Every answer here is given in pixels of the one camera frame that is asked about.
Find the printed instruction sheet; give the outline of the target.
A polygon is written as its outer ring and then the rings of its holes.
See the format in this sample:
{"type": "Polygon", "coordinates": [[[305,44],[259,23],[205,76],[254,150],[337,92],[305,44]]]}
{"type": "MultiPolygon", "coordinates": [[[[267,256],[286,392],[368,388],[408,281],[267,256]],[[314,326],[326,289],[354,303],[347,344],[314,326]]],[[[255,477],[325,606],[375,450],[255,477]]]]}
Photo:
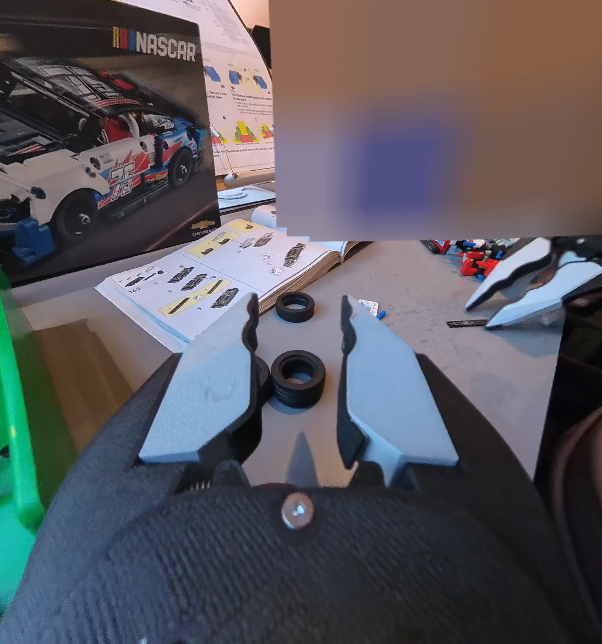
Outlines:
{"type": "Polygon", "coordinates": [[[128,1],[199,27],[217,176],[275,167],[273,85],[230,1],[128,1]]]}

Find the red white toy car model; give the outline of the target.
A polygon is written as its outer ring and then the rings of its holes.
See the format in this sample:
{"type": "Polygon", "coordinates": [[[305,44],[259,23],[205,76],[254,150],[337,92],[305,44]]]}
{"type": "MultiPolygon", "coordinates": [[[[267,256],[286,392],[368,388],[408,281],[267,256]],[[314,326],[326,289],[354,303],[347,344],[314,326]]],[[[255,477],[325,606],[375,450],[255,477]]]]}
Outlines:
{"type": "Polygon", "coordinates": [[[456,256],[461,262],[461,274],[483,281],[507,252],[520,239],[422,239],[421,243],[435,255],[456,256]]]}

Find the white stand base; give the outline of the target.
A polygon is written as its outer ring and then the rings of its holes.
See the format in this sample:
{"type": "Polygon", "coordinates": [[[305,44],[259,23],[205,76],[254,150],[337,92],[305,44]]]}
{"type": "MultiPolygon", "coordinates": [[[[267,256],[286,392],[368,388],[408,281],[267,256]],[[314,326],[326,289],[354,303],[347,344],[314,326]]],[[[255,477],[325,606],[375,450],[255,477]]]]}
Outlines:
{"type": "Polygon", "coordinates": [[[276,201],[275,170],[228,173],[222,178],[217,177],[217,200],[221,215],[273,204],[276,201]]]}

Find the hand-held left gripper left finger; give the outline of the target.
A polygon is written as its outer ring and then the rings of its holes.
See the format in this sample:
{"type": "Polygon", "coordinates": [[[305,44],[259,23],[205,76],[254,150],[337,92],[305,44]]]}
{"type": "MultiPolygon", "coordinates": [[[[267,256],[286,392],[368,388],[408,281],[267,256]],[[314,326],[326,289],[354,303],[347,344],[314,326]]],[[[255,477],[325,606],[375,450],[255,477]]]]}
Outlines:
{"type": "Polygon", "coordinates": [[[245,294],[184,350],[139,451],[143,463],[219,463],[248,455],[256,420],[258,297],[245,294]]]}

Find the black toy tyre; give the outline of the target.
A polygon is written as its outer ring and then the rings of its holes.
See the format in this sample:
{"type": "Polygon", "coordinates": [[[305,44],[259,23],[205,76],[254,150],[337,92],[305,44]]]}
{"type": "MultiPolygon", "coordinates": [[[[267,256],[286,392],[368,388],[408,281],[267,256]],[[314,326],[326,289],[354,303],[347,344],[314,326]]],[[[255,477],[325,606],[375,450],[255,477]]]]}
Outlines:
{"type": "Polygon", "coordinates": [[[258,375],[258,405],[263,407],[273,395],[272,375],[263,358],[255,356],[255,363],[258,375]]]}
{"type": "Polygon", "coordinates": [[[277,316],[289,323],[303,323],[310,320],[315,311],[313,298],[305,292],[285,292],[275,303],[277,316]]]}
{"type": "Polygon", "coordinates": [[[308,408],[323,394],[326,369],[321,358],[305,350],[277,356],[271,366],[275,397],[290,408],[308,408]]]}

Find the person's black pants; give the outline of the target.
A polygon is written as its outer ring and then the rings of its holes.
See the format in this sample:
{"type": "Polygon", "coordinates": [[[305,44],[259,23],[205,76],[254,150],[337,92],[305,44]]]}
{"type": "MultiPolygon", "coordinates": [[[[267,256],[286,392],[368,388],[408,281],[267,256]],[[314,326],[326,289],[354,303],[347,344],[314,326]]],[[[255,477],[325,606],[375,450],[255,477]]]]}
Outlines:
{"type": "Polygon", "coordinates": [[[561,343],[534,474],[547,484],[556,443],[602,406],[602,300],[566,309],[561,343]]]}

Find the grey desk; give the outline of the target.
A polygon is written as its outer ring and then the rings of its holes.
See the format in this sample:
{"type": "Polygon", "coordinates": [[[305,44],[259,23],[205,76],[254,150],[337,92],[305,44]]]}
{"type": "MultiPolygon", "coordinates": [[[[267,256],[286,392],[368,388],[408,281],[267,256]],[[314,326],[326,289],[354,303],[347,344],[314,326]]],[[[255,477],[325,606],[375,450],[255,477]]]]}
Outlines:
{"type": "Polygon", "coordinates": [[[308,487],[345,486],[345,469],[335,435],[338,380],[342,366],[343,295],[376,301],[381,322],[410,345],[437,405],[454,387],[468,403],[454,410],[454,423],[470,435],[479,416],[500,434],[530,477],[537,465],[549,395],[562,334],[554,326],[519,326],[498,332],[449,328],[448,321],[485,318],[500,299],[465,314],[475,290],[472,280],[417,241],[376,242],[355,249],[340,266],[307,288],[315,313],[300,324],[282,321],[274,311],[258,324],[258,354],[269,364],[279,354],[307,350],[324,362],[327,377],[319,403],[302,411],[273,400],[263,408],[262,440],[243,467],[252,484],[290,482],[308,487]]]}

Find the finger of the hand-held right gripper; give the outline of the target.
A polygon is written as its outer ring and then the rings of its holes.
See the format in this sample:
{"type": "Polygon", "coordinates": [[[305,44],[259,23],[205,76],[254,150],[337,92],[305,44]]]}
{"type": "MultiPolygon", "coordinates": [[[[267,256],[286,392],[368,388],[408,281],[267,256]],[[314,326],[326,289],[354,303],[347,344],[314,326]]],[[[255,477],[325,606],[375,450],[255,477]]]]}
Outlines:
{"type": "Polygon", "coordinates": [[[546,269],[553,258],[552,245],[550,237],[537,237],[499,260],[467,301],[465,310],[473,310],[523,276],[538,274],[546,269]]]}
{"type": "Polygon", "coordinates": [[[602,274],[602,264],[587,259],[574,259],[559,265],[554,276],[542,286],[527,291],[521,299],[508,304],[490,318],[488,330],[512,326],[562,308],[563,298],[602,274]]]}

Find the green plastic bin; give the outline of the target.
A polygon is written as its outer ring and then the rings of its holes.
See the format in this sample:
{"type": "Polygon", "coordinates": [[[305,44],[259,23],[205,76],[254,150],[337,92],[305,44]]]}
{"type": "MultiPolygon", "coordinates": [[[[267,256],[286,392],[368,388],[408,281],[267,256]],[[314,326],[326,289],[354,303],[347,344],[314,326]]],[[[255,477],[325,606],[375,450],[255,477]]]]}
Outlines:
{"type": "Polygon", "coordinates": [[[14,599],[45,513],[4,286],[0,277],[0,616],[14,599]]]}

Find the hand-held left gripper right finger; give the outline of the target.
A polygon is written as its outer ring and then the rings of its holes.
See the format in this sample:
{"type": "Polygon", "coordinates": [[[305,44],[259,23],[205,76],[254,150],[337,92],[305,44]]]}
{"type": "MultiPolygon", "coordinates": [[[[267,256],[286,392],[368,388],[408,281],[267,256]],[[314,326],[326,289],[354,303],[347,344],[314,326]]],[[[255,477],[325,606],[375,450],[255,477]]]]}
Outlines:
{"type": "Polygon", "coordinates": [[[340,327],[337,446],[344,467],[376,464],[388,486],[407,464],[457,466],[416,352],[350,295],[342,297],[340,327]]]}

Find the open instruction booklet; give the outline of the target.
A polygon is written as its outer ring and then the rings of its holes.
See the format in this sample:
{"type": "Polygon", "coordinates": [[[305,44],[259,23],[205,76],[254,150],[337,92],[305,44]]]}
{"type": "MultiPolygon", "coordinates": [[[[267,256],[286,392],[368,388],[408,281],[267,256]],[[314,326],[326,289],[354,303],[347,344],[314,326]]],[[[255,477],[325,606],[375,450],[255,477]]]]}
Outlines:
{"type": "Polygon", "coordinates": [[[173,253],[107,277],[96,291],[172,353],[246,294],[260,314],[343,263],[358,243],[312,242],[233,220],[173,253]]]}

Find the person's brown shirt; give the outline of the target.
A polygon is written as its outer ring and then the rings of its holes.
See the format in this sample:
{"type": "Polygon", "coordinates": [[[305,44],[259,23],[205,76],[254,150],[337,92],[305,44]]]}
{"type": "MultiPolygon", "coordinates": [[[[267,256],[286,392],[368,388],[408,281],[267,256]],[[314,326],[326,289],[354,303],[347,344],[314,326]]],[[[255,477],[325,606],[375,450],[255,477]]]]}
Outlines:
{"type": "Polygon", "coordinates": [[[602,407],[563,434],[549,500],[573,579],[602,637],[602,407]]]}

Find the toy car picture box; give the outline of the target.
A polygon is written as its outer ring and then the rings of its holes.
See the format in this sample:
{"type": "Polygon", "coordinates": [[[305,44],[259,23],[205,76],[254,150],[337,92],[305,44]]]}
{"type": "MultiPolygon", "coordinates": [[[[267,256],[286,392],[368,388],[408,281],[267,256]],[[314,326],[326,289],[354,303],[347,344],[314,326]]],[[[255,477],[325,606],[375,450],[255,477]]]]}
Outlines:
{"type": "Polygon", "coordinates": [[[151,2],[0,1],[12,286],[220,227],[200,27],[151,2]]]}

